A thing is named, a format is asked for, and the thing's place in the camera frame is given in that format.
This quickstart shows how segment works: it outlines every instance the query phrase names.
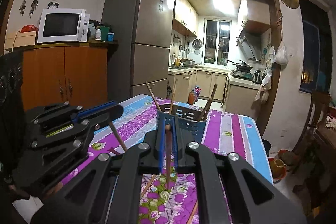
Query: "kitchen window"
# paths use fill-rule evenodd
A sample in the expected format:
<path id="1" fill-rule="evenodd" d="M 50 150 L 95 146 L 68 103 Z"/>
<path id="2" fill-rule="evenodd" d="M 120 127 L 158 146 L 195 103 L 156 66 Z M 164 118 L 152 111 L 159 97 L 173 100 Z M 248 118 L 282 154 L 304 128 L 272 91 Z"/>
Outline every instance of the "kitchen window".
<path id="1" fill-rule="evenodd" d="M 205 20 L 203 62 L 215 65 L 227 65 L 229 56 L 231 22 L 223 20 Z"/>

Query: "blue utensil holder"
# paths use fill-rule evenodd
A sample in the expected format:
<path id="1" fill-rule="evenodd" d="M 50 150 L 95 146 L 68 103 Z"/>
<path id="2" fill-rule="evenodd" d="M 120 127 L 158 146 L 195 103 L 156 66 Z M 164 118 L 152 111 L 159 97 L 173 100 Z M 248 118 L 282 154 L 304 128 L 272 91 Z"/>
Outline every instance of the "blue utensil holder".
<path id="1" fill-rule="evenodd" d="M 173 105 L 171 112 L 172 114 L 169 114 L 169 107 L 169 104 L 160 105 L 160 109 L 162 112 L 159 112 L 157 110 L 157 127 L 159 125 L 160 119 L 164 119 L 165 125 L 172 125 L 173 117 L 178 116 L 178 124 L 180 128 L 190 131 L 194 137 L 194 140 L 198 143 L 201 143 L 208 117 L 204 115 L 201 121 L 198 121 L 199 116 L 201 115 L 201 111 L 179 105 Z"/>

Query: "window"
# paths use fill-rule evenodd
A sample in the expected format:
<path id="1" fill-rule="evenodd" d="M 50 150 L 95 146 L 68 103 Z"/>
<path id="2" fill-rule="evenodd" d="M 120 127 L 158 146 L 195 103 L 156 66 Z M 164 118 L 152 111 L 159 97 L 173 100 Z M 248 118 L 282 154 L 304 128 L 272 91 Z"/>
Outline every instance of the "window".
<path id="1" fill-rule="evenodd" d="M 303 69 L 300 90 L 329 92 L 332 42 L 328 14 L 308 0 L 300 0 L 303 23 Z"/>
<path id="2" fill-rule="evenodd" d="M 229 56 L 231 22 L 223 20 L 205 20 L 204 63 L 227 65 Z"/>

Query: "range hood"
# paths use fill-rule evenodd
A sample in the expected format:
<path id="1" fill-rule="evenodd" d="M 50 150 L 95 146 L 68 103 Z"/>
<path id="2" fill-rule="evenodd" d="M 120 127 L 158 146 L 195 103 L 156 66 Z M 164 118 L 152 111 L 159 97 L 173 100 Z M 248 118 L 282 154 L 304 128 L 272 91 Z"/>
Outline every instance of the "range hood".
<path id="1" fill-rule="evenodd" d="M 249 33 L 241 34 L 237 44 L 250 61 L 261 61 L 261 37 Z"/>

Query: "cabinet handle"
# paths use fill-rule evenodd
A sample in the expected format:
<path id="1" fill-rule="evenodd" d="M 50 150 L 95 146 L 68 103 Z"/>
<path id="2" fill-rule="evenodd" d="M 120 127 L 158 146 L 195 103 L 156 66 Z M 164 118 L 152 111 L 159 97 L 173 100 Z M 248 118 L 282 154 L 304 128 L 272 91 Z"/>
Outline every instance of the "cabinet handle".
<path id="1" fill-rule="evenodd" d="M 59 94 L 61 95 L 61 99 L 63 100 L 64 89 L 62 87 L 60 79 L 58 79 L 58 83 L 59 83 Z"/>
<path id="2" fill-rule="evenodd" d="M 73 87 L 72 87 L 72 85 L 71 85 L 70 78 L 68 78 L 68 82 L 69 82 L 69 92 L 70 92 L 70 98 L 72 98 L 72 90 L 73 90 Z"/>

